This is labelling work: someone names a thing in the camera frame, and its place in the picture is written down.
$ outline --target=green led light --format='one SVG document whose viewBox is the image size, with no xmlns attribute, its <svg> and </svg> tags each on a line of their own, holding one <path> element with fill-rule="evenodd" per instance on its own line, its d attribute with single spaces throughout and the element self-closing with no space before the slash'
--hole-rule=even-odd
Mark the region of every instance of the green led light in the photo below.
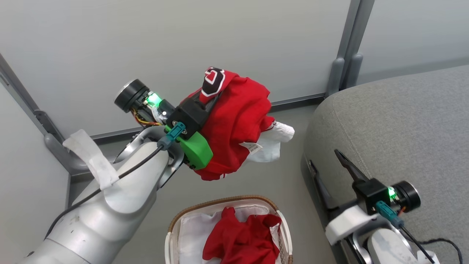
<svg viewBox="0 0 469 264">
<path fill-rule="evenodd" d="M 394 191 L 394 188 L 392 187 L 388 187 L 388 193 L 389 193 L 389 198 L 391 198 L 391 200 L 395 200 L 396 196 L 397 196 L 397 193 L 396 191 Z"/>
<path fill-rule="evenodd" d="M 159 103 L 161 103 L 161 101 L 163 101 L 163 99 L 161 99 L 156 93 L 150 94 L 150 96 L 148 96 L 148 98 L 147 98 L 147 102 L 151 106 L 154 106 L 154 107 L 158 107 Z"/>
</svg>

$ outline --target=clothing tag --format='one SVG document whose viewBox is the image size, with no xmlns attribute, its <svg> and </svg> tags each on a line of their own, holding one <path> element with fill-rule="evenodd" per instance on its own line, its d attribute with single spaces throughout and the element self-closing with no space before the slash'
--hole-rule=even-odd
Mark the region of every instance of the clothing tag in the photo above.
<svg viewBox="0 0 469 264">
<path fill-rule="evenodd" d="M 257 151 L 262 149 L 261 145 L 259 145 L 257 143 L 253 143 L 253 142 L 243 142 L 243 143 L 239 143 L 239 144 L 241 146 L 247 148 L 249 150 L 249 154 L 254 154 Z"/>
</svg>

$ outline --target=black cable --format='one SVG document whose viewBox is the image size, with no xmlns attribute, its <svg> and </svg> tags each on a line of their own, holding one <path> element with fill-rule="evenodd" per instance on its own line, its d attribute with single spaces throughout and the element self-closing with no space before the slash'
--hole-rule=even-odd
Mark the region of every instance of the black cable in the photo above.
<svg viewBox="0 0 469 264">
<path fill-rule="evenodd" d="M 410 240 L 411 242 L 413 242 L 409 237 L 406 237 L 404 236 L 405 239 L 407 240 Z M 449 243 L 451 244 L 451 246 L 454 247 L 454 249 L 458 252 L 458 259 L 459 259 L 459 264 L 462 264 L 462 253 L 461 253 L 461 250 L 459 249 L 459 247 L 456 245 L 456 243 L 454 243 L 453 241 L 449 240 L 449 239 L 446 239 L 446 238 L 434 238 L 434 239 L 430 239 L 428 241 L 419 241 L 419 243 L 421 245 L 429 245 L 429 244 L 433 244 L 433 243 L 436 243 L 436 242 L 446 242 L 446 243 Z"/>
<path fill-rule="evenodd" d="M 422 247 L 422 245 L 412 236 L 412 234 L 405 228 L 401 227 L 401 230 L 404 231 L 404 233 L 412 240 L 412 242 L 423 252 L 425 257 L 430 260 L 431 263 L 435 263 L 435 261 L 431 258 L 431 256 L 427 253 L 427 251 Z"/>
<path fill-rule="evenodd" d="M 148 155 L 148 157 L 144 158 L 141 162 L 137 163 L 137 165 L 133 166 L 132 168 L 130 168 L 129 170 L 125 171 L 123 174 L 119 175 L 119 179 L 122 179 L 123 177 L 131 174 L 132 172 L 134 172 L 136 169 L 140 168 L 143 164 L 145 164 L 147 161 L 151 160 L 151 158 L 153 158 L 154 156 L 156 156 L 156 154 L 158 154 L 158 152 L 160 152 L 161 150 L 163 149 L 163 146 L 159 146 L 155 151 L 153 151 L 150 155 Z M 52 222 L 51 226 L 49 227 L 49 230 L 47 230 L 47 233 L 45 234 L 45 238 L 44 240 L 48 237 L 48 235 L 50 235 L 50 233 L 52 232 L 52 230 L 54 229 L 55 225 L 57 224 L 57 222 L 60 220 L 60 218 L 62 218 L 62 216 L 68 214 L 69 212 L 75 210 L 76 208 L 78 208 L 80 205 L 84 204 L 86 201 L 88 201 L 89 199 L 93 198 L 94 196 L 96 196 L 97 194 L 99 194 L 101 192 L 101 189 L 98 189 L 96 191 L 94 191 L 92 194 L 86 196 L 85 198 L 83 198 L 81 201 L 77 202 L 76 204 L 70 206 L 69 208 L 67 208 L 65 211 L 63 211 L 62 213 L 60 213 L 56 218 L 55 220 Z"/>
</svg>

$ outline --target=teal connector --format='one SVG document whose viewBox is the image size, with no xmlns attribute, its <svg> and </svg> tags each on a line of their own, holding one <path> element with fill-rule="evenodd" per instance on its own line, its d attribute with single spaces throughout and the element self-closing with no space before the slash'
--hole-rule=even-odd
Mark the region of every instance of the teal connector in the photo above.
<svg viewBox="0 0 469 264">
<path fill-rule="evenodd" d="M 395 228 L 401 228 L 404 226 L 404 220 L 402 220 L 397 213 L 393 211 L 389 205 L 383 201 L 376 203 L 376 211 L 386 218 Z"/>
<path fill-rule="evenodd" d="M 175 141 L 177 137 L 179 137 L 182 132 L 186 130 L 186 125 L 182 122 L 177 122 L 176 125 L 166 134 L 167 137 L 170 138 L 171 141 Z"/>
<path fill-rule="evenodd" d="M 158 147 L 162 146 L 162 150 L 167 150 L 171 144 L 179 137 L 182 132 L 186 130 L 186 125 L 182 122 L 178 122 L 174 127 L 166 134 L 166 136 L 162 137 L 156 145 Z"/>
</svg>

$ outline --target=wire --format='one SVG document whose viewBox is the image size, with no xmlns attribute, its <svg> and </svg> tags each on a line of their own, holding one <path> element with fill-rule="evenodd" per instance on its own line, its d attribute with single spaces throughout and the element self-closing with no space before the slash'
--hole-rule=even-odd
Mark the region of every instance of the wire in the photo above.
<svg viewBox="0 0 469 264">
<path fill-rule="evenodd" d="M 407 236 L 404 236 L 405 239 L 411 241 L 412 243 L 414 243 L 409 237 Z M 446 239 L 446 238 L 434 238 L 434 239 L 430 239 L 430 240 L 427 240 L 427 241 L 419 241 L 419 243 L 421 245 L 429 245 L 429 244 L 433 244 L 433 243 L 436 243 L 436 242 L 446 242 L 446 243 L 449 243 L 451 244 L 451 246 L 454 247 L 454 249 L 456 250 L 456 252 L 458 253 L 458 259 L 459 259 L 459 264 L 462 264 L 462 253 L 461 253 L 461 250 L 459 249 L 459 247 L 456 245 L 456 243 L 454 243 L 453 241 L 449 240 L 449 239 Z"/>
<path fill-rule="evenodd" d="M 435 261 L 431 258 L 431 256 L 427 253 L 427 251 L 422 247 L 422 245 L 412 236 L 412 234 L 405 228 L 401 227 L 401 230 L 404 231 L 404 233 L 412 240 L 412 242 L 423 252 L 425 257 L 430 260 L 431 263 L 435 263 Z"/>
<path fill-rule="evenodd" d="M 399 212 L 397 212 L 397 216 L 400 217 L 400 216 L 402 215 L 402 213 L 404 212 L 405 209 L 406 209 L 406 207 L 403 206 L 403 207 L 399 210 Z"/>
<path fill-rule="evenodd" d="M 140 123 L 140 124 L 143 124 L 143 125 L 161 125 L 158 122 L 147 122 L 147 121 L 144 121 L 144 120 L 138 118 L 137 112 L 133 109 L 132 109 L 132 115 L 134 116 L 137 123 Z"/>
<path fill-rule="evenodd" d="M 144 158 L 141 162 L 137 163 L 137 165 L 133 166 L 132 168 L 128 169 L 127 171 L 125 171 L 124 173 L 119 175 L 119 179 L 122 179 L 123 177 L 125 177 L 125 176 L 131 174 L 132 172 L 134 172 L 136 169 L 140 168 L 143 164 L 145 164 L 147 161 L 151 160 L 154 156 L 156 156 L 156 154 L 158 154 L 158 152 L 160 152 L 162 149 L 163 149 L 163 145 L 159 146 L 155 151 L 153 151 L 150 155 L 148 155 L 146 158 Z M 62 218 L 62 216 L 64 216 L 64 215 L 68 214 L 69 212 L 75 210 L 80 205 L 84 204 L 85 202 L 87 202 L 89 199 L 93 198 L 94 196 L 96 196 L 100 192 L 101 192 L 101 189 L 98 189 L 98 190 L 94 191 L 92 194 L 86 196 L 81 201 L 77 202 L 76 204 L 70 206 L 65 211 L 60 213 L 55 218 L 55 220 L 52 222 L 51 226 L 49 227 L 49 230 L 47 230 L 47 233 L 45 234 L 44 240 L 50 235 L 50 233 L 54 229 L 55 225 Z"/>
</svg>

